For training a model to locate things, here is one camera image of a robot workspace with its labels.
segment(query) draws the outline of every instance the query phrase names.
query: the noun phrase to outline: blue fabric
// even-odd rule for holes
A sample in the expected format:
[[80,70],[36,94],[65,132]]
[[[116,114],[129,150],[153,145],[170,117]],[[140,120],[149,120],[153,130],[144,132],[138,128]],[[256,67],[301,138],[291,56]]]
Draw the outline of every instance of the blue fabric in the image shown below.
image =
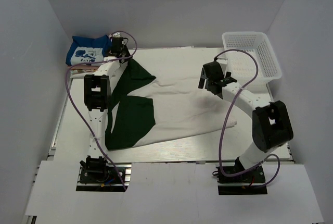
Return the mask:
[[66,64],[103,61],[111,46],[112,42],[107,35],[96,39],[73,36],[73,43],[66,56]]

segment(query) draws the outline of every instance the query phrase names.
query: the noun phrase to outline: white plastic basket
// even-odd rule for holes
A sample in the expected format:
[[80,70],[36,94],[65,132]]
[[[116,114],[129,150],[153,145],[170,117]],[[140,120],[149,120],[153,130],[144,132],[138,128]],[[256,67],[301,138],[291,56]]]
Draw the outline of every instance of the white plastic basket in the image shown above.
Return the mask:
[[[241,49],[257,61],[259,73],[252,85],[266,84],[282,76],[280,66],[266,34],[262,32],[226,32],[222,35],[224,49]],[[244,85],[255,75],[253,60],[241,52],[227,52],[227,71]]]

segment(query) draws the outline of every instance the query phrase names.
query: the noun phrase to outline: white fabric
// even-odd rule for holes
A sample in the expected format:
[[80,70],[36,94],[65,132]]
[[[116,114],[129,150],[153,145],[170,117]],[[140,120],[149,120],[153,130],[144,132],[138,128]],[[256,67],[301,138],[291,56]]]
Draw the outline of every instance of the white fabric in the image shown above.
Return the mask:
[[[155,79],[128,95],[153,99],[156,125],[134,147],[209,133],[222,128],[230,105],[207,90],[198,89],[198,76],[184,79]],[[117,115],[118,106],[112,110]],[[236,120],[230,115],[227,127]]]

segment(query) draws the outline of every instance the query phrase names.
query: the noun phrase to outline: tabletop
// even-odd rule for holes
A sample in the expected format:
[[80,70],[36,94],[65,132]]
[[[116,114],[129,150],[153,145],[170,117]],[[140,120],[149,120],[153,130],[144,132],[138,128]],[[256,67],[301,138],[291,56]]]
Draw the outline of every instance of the tabletop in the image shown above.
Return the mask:
[[[139,63],[141,60],[149,59],[152,66],[159,68],[159,75],[162,76],[177,77],[177,74],[184,72],[184,69],[195,69],[199,80],[202,65],[211,62],[213,57],[222,50],[222,48],[139,49],[135,59]],[[70,91],[78,109],[88,119],[88,110],[83,102],[83,79],[72,80]],[[272,100],[266,85],[253,92],[268,101]],[[222,157],[225,161],[234,160],[252,143],[251,118],[237,107],[233,108],[232,114],[236,117],[237,124],[225,131],[222,148]],[[112,151],[108,152],[108,155],[115,163],[217,161],[220,134],[219,130],[173,141]],[[54,160],[58,161],[84,160],[88,153],[96,157],[100,156],[98,150],[89,151],[89,130],[70,101],[65,103],[60,124],[56,130],[54,146],[56,146]],[[286,144],[274,153],[281,159],[290,159]]]

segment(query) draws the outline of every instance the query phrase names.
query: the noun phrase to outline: purple cable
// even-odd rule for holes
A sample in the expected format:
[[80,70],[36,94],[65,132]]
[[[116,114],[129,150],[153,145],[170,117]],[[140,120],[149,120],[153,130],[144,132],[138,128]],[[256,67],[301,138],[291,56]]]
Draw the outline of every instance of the purple cable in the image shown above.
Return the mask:
[[133,39],[133,41],[134,41],[134,43],[135,43],[135,50],[134,50],[133,54],[130,55],[130,56],[128,56],[128,57],[119,57],[119,58],[111,59],[111,60],[108,60],[108,61],[96,61],[96,62],[94,62],[94,63],[79,63],[79,64],[74,64],[74,65],[72,65],[71,67],[69,67],[69,69],[66,71],[66,74],[65,74],[65,87],[66,87],[66,91],[67,91],[68,98],[69,98],[69,100],[71,101],[71,103],[72,103],[72,105],[73,105],[75,111],[79,114],[79,116],[81,117],[81,119],[83,120],[83,122],[87,125],[88,129],[90,130],[90,133],[92,134],[93,138],[95,139],[95,142],[96,142],[97,147],[99,148],[100,152],[101,152],[101,153],[102,153],[102,154],[103,154],[103,155],[104,155],[104,156],[105,156],[105,157],[111,162],[111,164],[113,165],[113,167],[114,167],[114,169],[116,170],[117,175],[118,175],[118,177],[119,177],[119,179],[120,179],[120,181],[121,181],[121,184],[123,185],[123,187],[124,187],[124,189],[125,189],[125,191],[126,191],[125,183],[124,183],[124,181],[123,181],[123,178],[121,178],[121,175],[120,175],[120,173],[119,173],[118,168],[116,167],[116,165],[114,164],[114,162],[109,158],[109,156],[103,151],[102,147],[100,146],[100,144],[99,144],[99,142],[98,142],[98,139],[96,138],[96,135],[95,135],[93,129],[90,127],[90,125],[89,125],[89,123],[86,121],[86,119],[84,119],[83,115],[81,114],[81,112],[79,111],[79,109],[77,108],[77,106],[75,105],[75,103],[74,103],[74,101],[73,101],[73,98],[72,98],[72,96],[71,96],[71,93],[70,93],[69,87],[68,87],[68,82],[67,82],[67,76],[68,76],[68,73],[69,73],[69,71],[70,71],[73,67],[75,67],[75,66],[78,66],[78,65],[88,65],[88,64],[105,64],[105,63],[108,63],[108,62],[111,62],[111,61],[125,60],[125,59],[130,59],[130,58],[132,58],[132,57],[134,56],[134,54],[136,53],[136,51],[137,51],[137,42],[136,42],[135,38],[134,38],[131,34],[125,32],[125,31],[120,31],[120,30],[119,30],[119,31],[116,31],[116,32],[114,32],[114,33],[112,33],[111,35],[113,35],[113,34],[115,34],[115,33],[117,33],[117,32],[125,33],[125,34],[129,35],[129,36]]
[[232,101],[231,104],[230,104],[230,107],[229,107],[229,109],[228,109],[228,111],[227,111],[227,114],[226,114],[226,116],[225,116],[224,123],[223,123],[223,126],[222,126],[222,131],[221,131],[220,142],[219,142],[219,164],[220,164],[220,170],[221,170],[221,173],[222,173],[225,177],[236,177],[236,176],[243,175],[244,173],[247,173],[247,172],[249,172],[249,171],[252,171],[252,170],[258,168],[258,167],[259,167],[260,165],[262,165],[262,163],[263,163],[264,161],[266,161],[270,156],[274,156],[274,157],[276,157],[276,158],[277,158],[278,165],[277,165],[277,170],[276,170],[274,176],[273,176],[273,177],[271,178],[271,180],[268,181],[267,183],[265,183],[265,184],[263,184],[263,185],[260,185],[260,186],[256,186],[256,188],[259,188],[259,187],[263,187],[263,186],[266,186],[266,185],[270,184],[270,183],[276,178],[276,176],[277,176],[277,174],[278,174],[278,172],[279,172],[279,170],[280,170],[280,159],[279,159],[279,157],[278,157],[277,155],[275,155],[275,154],[269,154],[269,155],[268,155],[268,156],[267,156],[267,157],[266,157],[261,163],[258,163],[258,164],[256,164],[256,165],[252,166],[251,168],[245,169],[245,170],[243,170],[243,171],[241,171],[241,172],[233,173],[233,174],[231,174],[231,175],[230,175],[230,174],[227,174],[227,173],[223,170],[223,166],[222,166],[222,142],[223,142],[223,136],[224,136],[224,132],[225,132],[225,129],[226,129],[227,121],[228,121],[228,118],[229,118],[229,116],[230,116],[231,110],[232,110],[233,106],[235,105],[235,103],[236,103],[236,101],[237,101],[237,98],[239,97],[239,95],[241,94],[241,92],[243,91],[243,89],[244,89],[247,85],[249,85],[251,82],[253,82],[253,81],[257,78],[258,73],[259,73],[258,63],[257,63],[257,61],[255,60],[255,58],[254,58],[251,54],[249,54],[249,53],[247,53],[247,52],[245,52],[245,51],[242,51],[242,50],[240,50],[240,49],[234,49],[234,48],[233,48],[233,49],[227,49],[227,50],[225,50],[225,51],[222,51],[221,53],[219,53],[218,55],[216,55],[216,56],[214,57],[214,61],[216,61],[216,60],[218,59],[219,56],[221,56],[221,55],[223,55],[224,53],[229,52],[229,51],[242,52],[242,53],[248,55],[248,56],[254,61],[256,71],[255,71],[255,75],[254,75],[254,77],[253,77],[250,81],[248,81],[247,83],[245,83],[245,84],[239,89],[239,91],[236,93],[236,95],[235,95],[233,101]]

